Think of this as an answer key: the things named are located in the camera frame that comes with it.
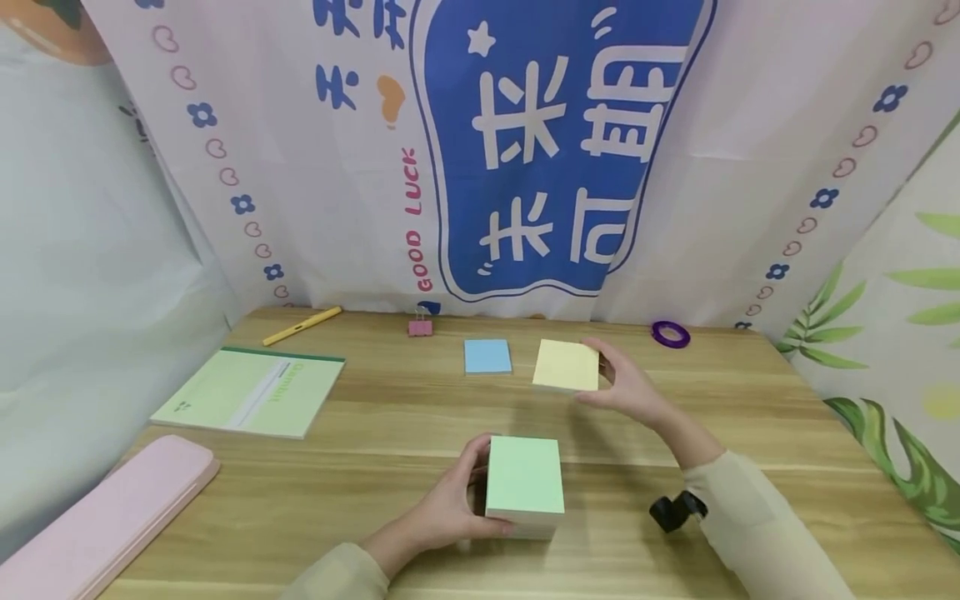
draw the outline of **black clip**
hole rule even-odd
[[[673,500],[662,496],[650,507],[650,516],[666,533],[683,527],[690,515],[697,515],[699,518],[707,516],[707,505],[687,490],[680,492]]]

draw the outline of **yellow pen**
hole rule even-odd
[[[328,308],[328,309],[326,309],[324,312],[319,313],[319,314],[316,314],[316,315],[314,315],[313,317],[310,317],[309,319],[307,319],[306,321],[301,321],[300,323],[295,324],[294,326],[290,327],[289,329],[284,329],[283,331],[280,331],[279,333],[275,333],[274,335],[272,335],[272,336],[270,336],[269,338],[265,339],[265,340],[263,341],[263,345],[264,345],[264,346],[272,346],[273,344],[276,344],[276,343],[279,342],[280,340],[285,340],[285,339],[289,338],[291,335],[294,335],[295,333],[300,333],[300,332],[303,331],[304,329],[306,329],[306,328],[308,328],[308,327],[312,327],[313,325],[315,325],[315,324],[317,324],[317,323],[323,323],[324,321],[326,321],[326,320],[329,319],[330,317],[336,317],[337,315],[339,315],[339,314],[342,313],[342,312],[344,312],[344,309],[341,308],[340,306],[334,306],[333,308]]]

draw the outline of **pencil case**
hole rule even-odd
[[[93,600],[219,468],[184,438],[153,441],[0,564],[0,599]]]

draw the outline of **wooden table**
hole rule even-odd
[[[257,348],[313,312],[258,310],[228,344]],[[560,441],[567,514],[556,538],[423,555],[395,580],[392,599],[745,597],[695,523],[665,536],[647,515],[682,488],[656,436],[531,388],[541,338],[585,335],[628,350],[666,395],[754,458],[858,598],[960,594],[960,560],[753,332],[695,329],[688,348],[672,350],[638,326],[440,318],[432,338],[410,339],[409,320],[345,313],[276,345],[347,358],[305,441],[149,427],[135,449],[173,432],[212,449],[223,467],[102,599],[276,598],[336,543],[416,502],[483,431]],[[465,376],[469,338],[509,340],[514,373]]]

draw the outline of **tape roll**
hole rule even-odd
[[[671,331],[675,335],[667,337],[663,334],[664,331]],[[682,325],[672,321],[657,321],[650,325],[650,335],[653,336],[659,344],[668,348],[686,348],[690,343],[690,332]]]

